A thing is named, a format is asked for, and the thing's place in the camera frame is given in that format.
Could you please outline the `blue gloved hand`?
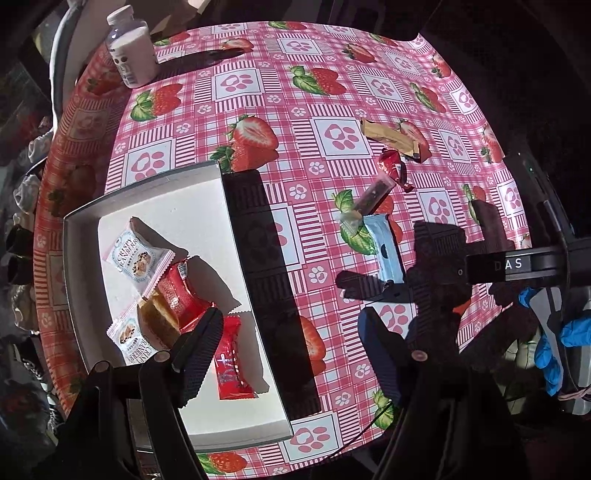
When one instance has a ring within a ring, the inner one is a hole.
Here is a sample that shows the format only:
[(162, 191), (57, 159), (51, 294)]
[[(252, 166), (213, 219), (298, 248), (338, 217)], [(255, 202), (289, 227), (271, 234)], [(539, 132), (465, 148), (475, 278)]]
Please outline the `blue gloved hand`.
[(526, 287), (520, 304), (532, 310), (540, 324), (534, 363), (546, 382), (549, 396), (560, 401), (590, 400), (590, 288), (573, 291), (575, 303), (558, 287)]

